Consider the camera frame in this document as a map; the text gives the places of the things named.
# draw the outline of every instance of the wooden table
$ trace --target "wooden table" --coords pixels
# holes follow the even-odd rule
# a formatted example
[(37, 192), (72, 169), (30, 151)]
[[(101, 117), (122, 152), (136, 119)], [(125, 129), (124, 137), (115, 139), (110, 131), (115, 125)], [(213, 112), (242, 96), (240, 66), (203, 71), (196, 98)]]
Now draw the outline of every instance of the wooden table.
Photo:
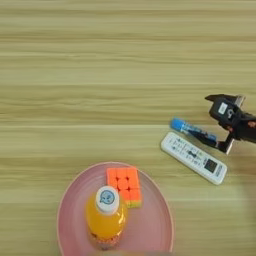
[(256, 146), (214, 186), (160, 150), (174, 116), (225, 136), (212, 93), (256, 114), (256, 2), (0, 1), (0, 255), (60, 255), (68, 184), (101, 161), (160, 186), (181, 256), (255, 255)]

